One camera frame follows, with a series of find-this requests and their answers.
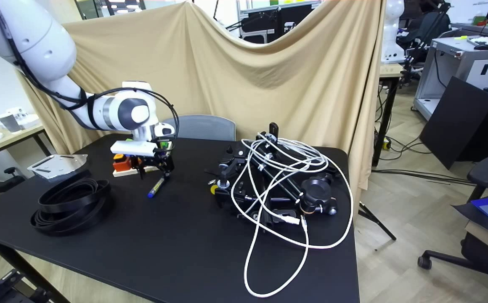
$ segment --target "electronic component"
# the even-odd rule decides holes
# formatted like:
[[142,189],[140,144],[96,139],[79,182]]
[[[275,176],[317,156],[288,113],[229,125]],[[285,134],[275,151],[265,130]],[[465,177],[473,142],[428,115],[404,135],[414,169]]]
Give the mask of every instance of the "electronic component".
[[[271,124],[270,134],[260,134],[256,140],[243,140],[219,164],[217,179],[209,182],[209,191],[221,208],[254,225],[254,236],[244,262],[244,287],[256,299],[270,299],[283,292],[305,267],[308,252],[337,248],[347,238],[354,220],[354,198],[347,177],[337,164],[310,145],[280,139],[278,132],[278,125]],[[310,245],[307,218],[337,218],[335,184],[345,184],[349,193],[349,223],[335,243]],[[280,235],[273,230],[275,225],[300,226],[305,243]],[[248,282],[251,257],[261,230],[305,250],[295,273],[270,294],[254,292]]]

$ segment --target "black table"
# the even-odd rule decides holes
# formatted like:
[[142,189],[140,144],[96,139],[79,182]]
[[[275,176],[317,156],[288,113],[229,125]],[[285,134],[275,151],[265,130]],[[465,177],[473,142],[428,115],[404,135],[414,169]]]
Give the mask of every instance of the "black table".
[[[88,149],[88,167],[113,186],[116,201],[95,230],[66,238],[39,235],[29,223],[37,199],[49,189],[31,179],[0,199],[0,255],[36,287],[54,290],[16,250],[69,268],[116,289],[155,302],[254,302],[243,285],[243,268],[253,226],[219,209],[207,191],[216,166],[233,145],[228,142],[175,142],[175,172],[155,201],[147,193],[159,174],[113,179],[106,137]],[[347,156],[323,151],[347,172]],[[317,245],[339,240],[349,221],[349,198],[337,186],[339,216],[312,218],[310,238]],[[302,231],[285,231],[303,240]],[[261,235],[249,280],[256,292],[270,292],[298,267],[303,250]],[[354,231],[330,252],[310,252],[300,277],[271,302],[359,302]]]

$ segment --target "beige curtain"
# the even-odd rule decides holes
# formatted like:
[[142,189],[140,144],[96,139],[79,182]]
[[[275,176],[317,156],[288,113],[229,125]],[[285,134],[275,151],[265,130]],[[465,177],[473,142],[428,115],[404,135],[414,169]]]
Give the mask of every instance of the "beige curtain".
[[[362,189],[372,159],[381,16],[377,0],[332,0],[268,46],[231,39],[191,4],[69,24],[78,44],[73,80],[93,93],[148,81],[179,115],[229,119],[243,137],[276,122],[285,139],[350,154],[352,184]],[[32,97],[59,152],[98,137]]]

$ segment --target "white cable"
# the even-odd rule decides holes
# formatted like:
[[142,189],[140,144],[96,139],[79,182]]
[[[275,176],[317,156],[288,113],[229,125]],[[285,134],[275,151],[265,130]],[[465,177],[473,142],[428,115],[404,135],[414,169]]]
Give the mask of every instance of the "white cable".
[[[281,176],[283,176],[283,171],[280,171],[280,172],[273,177],[270,188],[268,188],[265,193],[270,193],[271,189],[275,189],[275,188],[276,188],[275,182],[276,182],[276,179],[280,179]],[[256,231],[254,231],[254,236],[253,236],[253,241],[251,241],[251,245],[249,245],[249,250],[248,250],[248,255],[246,255],[246,262],[244,262],[244,287],[246,287],[248,294],[251,294],[251,295],[256,297],[256,299],[270,299],[270,297],[278,295],[278,294],[283,292],[288,285],[293,283],[293,280],[300,275],[300,272],[302,272],[303,267],[307,265],[308,252],[310,252],[310,250],[305,248],[305,255],[303,255],[303,258],[302,258],[298,268],[295,270],[295,273],[293,273],[293,275],[291,275],[291,277],[290,277],[290,278],[288,278],[281,287],[278,287],[276,290],[273,290],[273,292],[270,292],[270,294],[256,294],[256,292],[249,287],[249,282],[248,282],[248,272],[249,272],[249,262],[251,262],[251,257],[253,257],[253,252],[254,252],[254,248],[256,248],[258,236],[260,236],[260,223],[261,223],[261,216],[263,216],[263,211],[268,209],[268,208],[265,206],[268,196],[263,196],[263,194],[260,196],[258,193],[256,193],[256,196],[258,196],[258,199],[260,199],[261,208],[260,208],[260,211],[258,211],[258,218],[256,218]],[[305,240],[307,240],[307,245],[308,245],[308,243],[310,243],[310,235],[308,235],[308,226],[307,226],[307,220],[305,220],[305,218],[302,218],[302,228],[303,228]]]
[[[283,236],[283,235],[280,235],[280,233],[270,230],[268,226],[265,226],[265,225],[261,225],[261,223],[258,223],[258,226],[260,226],[263,231],[268,231],[270,235],[273,235],[273,236],[276,236],[276,238],[280,238],[280,240],[283,240],[283,241],[286,241],[286,243],[291,243],[291,245],[295,245],[295,246],[300,246],[300,248],[307,248],[307,246],[308,246],[310,250],[334,250],[334,248],[337,248],[340,243],[344,243],[345,238],[349,236],[349,231],[350,231],[350,228],[352,228],[352,221],[354,221],[354,213],[355,213],[355,209],[354,209],[354,196],[352,196],[352,191],[350,191],[349,181],[347,181],[345,174],[342,172],[342,169],[340,169],[335,162],[332,162],[330,159],[329,159],[329,164],[332,164],[332,166],[340,172],[340,176],[342,176],[342,179],[344,179],[344,184],[345,184],[345,188],[347,188],[347,193],[349,193],[350,213],[349,213],[349,221],[347,221],[345,231],[344,231],[344,235],[342,235],[340,240],[337,240],[335,243],[330,243],[330,245],[303,245],[303,243],[300,243],[300,241],[295,241],[295,240],[291,240],[291,238],[286,238],[286,236]],[[234,181],[234,184],[239,184],[244,174],[246,174],[246,169],[239,174],[239,177]],[[249,223],[256,225],[254,220],[249,218],[249,216],[241,209],[241,206],[238,204],[238,201],[236,201],[236,198],[234,198],[234,188],[231,188],[231,201],[233,201],[234,208],[241,213],[243,218],[246,218]]]
[[[350,186],[349,186],[349,181],[347,177],[344,176],[344,172],[340,171],[340,167],[332,162],[329,157],[322,156],[317,149],[310,147],[310,145],[305,145],[302,142],[293,142],[293,140],[283,140],[283,139],[278,139],[278,145],[288,149],[288,151],[293,151],[295,154],[298,156],[303,156],[305,159],[297,159],[290,154],[286,154],[283,149],[280,149],[278,145],[273,145],[271,142],[268,142],[266,137],[260,135],[263,140],[256,140],[256,142],[251,142],[251,145],[246,144],[246,140],[243,140],[243,145],[249,151],[248,154],[248,159],[246,159],[246,166],[243,169],[243,172],[239,174],[239,177],[234,181],[234,186],[241,182],[243,176],[249,174],[249,181],[251,181],[251,186],[253,186],[253,191],[254,191],[254,196],[256,196],[256,201],[251,204],[251,208],[244,213],[241,209],[241,206],[236,203],[236,198],[234,198],[234,186],[231,188],[231,201],[233,204],[236,206],[236,209],[241,213],[243,218],[246,218],[249,223],[256,225],[256,230],[254,230],[254,236],[253,236],[253,241],[251,241],[251,246],[249,246],[249,252],[248,252],[248,257],[246,257],[246,262],[244,262],[244,287],[248,290],[248,294],[251,294],[253,297],[256,299],[270,299],[270,297],[275,297],[278,295],[280,292],[283,292],[290,283],[293,283],[293,280],[300,275],[300,272],[303,270],[305,263],[307,263],[307,258],[308,258],[308,252],[310,250],[334,250],[337,248],[339,245],[342,245],[345,241],[345,238],[349,236],[349,231],[352,228],[352,221],[354,221],[354,196],[352,196],[352,191],[350,191]],[[263,145],[263,144],[268,144],[270,147],[273,147],[276,152],[280,152],[281,156],[288,157],[290,161],[293,161],[295,164],[291,166],[286,166],[286,164],[280,164],[273,159],[268,159],[266,156],[260,154],[258,149]],[[266,167],[273,167],[278,171],[278,174],[273,177],[273,181],[270,182],[268,189],[263,191],[260,194],[258,188],[256,188],[256,181],[253,177],[253,172],[251,172],[251,162],[253,162],[253,157],[260,159],[263,166]],[[266,206],[266,199],[268,199],[268,194],[278,188],[281,182],[285,182],[286,179],[290,179],[291,176],[297,176],[297,174],[318,174],[318,172],[323,172],[325,169],[329,169],[330,166],[334,166],[339,174],[342,176],[344,179],[344,184],[347,188],[347,193],[349,193],[349,203],[350,203],[350,214],[349,214],[349,223],[347,223],[347,228],[342,235],[340,240],[337,240],[335,243],[332,245],[310,245],[310,235],[308,235],[308,225],[307,225],[307,220],[302,216],[300,220],[300,225],[303,228],[303,233],[305,233],[305,243],[300,243],[300,241],[295,241],[291,238],[286,238],[273,230],[270,230],[268,226],[261,225],[261,216],[263,216],[263,211],[270,213],[271,216],[288,223],[285,220],[285,216],[280,216],[273,211],[270,211],[270,208]],[[249,218],[248,213],[256,206],[256,204],[261,204],[260,206],[260,211],[256,214],[256,220]],[[270,235],[286,241],[286,243],[291,243],[295,246],[300,246],[300,248],[305,248],[305,255],[298,265],[298,268],[295,270],[295,273],[280,287],[276,289],[275,292],[270,292],[270,294],[256,294],[254,290],[251,290],[249,287],[249,282],[248,282],[248,270],[249,270],[249,262],[251,262],[251,257],[253,257],[253,252],[256,248],[256,241],[258,241],[258,236],[260,236],[260,230],[263,231],[268,231]]]

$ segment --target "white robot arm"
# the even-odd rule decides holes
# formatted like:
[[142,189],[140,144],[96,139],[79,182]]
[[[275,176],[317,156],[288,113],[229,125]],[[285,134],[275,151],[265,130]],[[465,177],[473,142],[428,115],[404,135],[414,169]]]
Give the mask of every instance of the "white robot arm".
[[401,50],[396,43],[399,33],[399,18],[403,16],[404,9],[404,0],[386,0],[381,56],[384,65],[406,61],[404,50]]
[[85,93],[68,76],[76,63],[74,41],[36,0],[0,0],[0,58],[17,65],[85,129],[133,132],[137,142],[175,135],[172,125],[159,124],[157,102],[172,110],[162,95],[145,88]]

